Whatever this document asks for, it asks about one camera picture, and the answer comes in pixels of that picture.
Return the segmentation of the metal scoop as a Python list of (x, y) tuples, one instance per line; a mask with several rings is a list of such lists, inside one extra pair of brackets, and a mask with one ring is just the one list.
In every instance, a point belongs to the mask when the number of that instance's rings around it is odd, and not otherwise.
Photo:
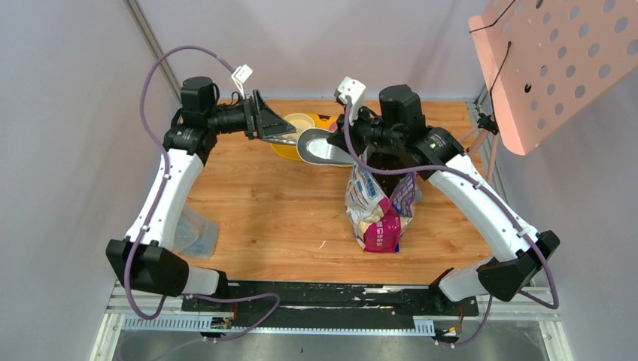
[(331, 133), (327, 129), (314, 127), (306, 129), (298, 137), (285, 135), (275, 138), (270, 145), (276, 155), (287, 160), (311, 165), (353, 166), (354, 159), (349, 153), (327, 143)]

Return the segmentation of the pet food bag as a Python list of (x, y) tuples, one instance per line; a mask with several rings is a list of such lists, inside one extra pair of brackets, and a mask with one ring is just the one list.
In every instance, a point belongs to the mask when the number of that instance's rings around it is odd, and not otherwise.
[(345, 211), (355, 241), (369, 253), (396, 253), (415, 215), (421, 189), (417, 174), (373, 174), (354, 164), (345, 192)]

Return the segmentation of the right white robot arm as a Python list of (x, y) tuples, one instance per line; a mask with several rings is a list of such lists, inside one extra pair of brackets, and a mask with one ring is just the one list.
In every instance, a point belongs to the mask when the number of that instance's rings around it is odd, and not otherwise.
[(371, 174), (413, 174), (429, 182), (474, 225), (491, 250), (486, 260), (451, 268), (433, 282), (429, 296), (434, 311), (448, 314), (473, 296), (510, 301), (524, 295), (525, 285), (540, 272), (551, 294), (546, 307), (559, 307), (548, 264), (559, 238), (552, 231), (539, 231), (507, 205), (448, 130), (426, 124), (421, 100), (409, 86), (384, 88), (379, 113), (366, 106), (366, 88), (358, 80), (345, 78), (334, 95), (344, 112), (329, 138), (332, 145)]

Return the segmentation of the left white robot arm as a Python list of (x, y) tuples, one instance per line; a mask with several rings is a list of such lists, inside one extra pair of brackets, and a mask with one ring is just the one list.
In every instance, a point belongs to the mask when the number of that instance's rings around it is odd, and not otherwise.
[(119, 282), (161, 296), (202, 294), (211, 310), (230, 301), (224, 272), (189, 264), (174, 253), (175, 232), (187, 196), (220, 134), (242, 132), (249, 139), (277, 141), (296, 129), (276, 114), (259, 90), (235, 104), (221, 104), (217, 84), (192, 77), (181, 87), (181, 108), (160, 145), (160, 164), (150, 193), (124, 239), (112, 239), (105, 253)]

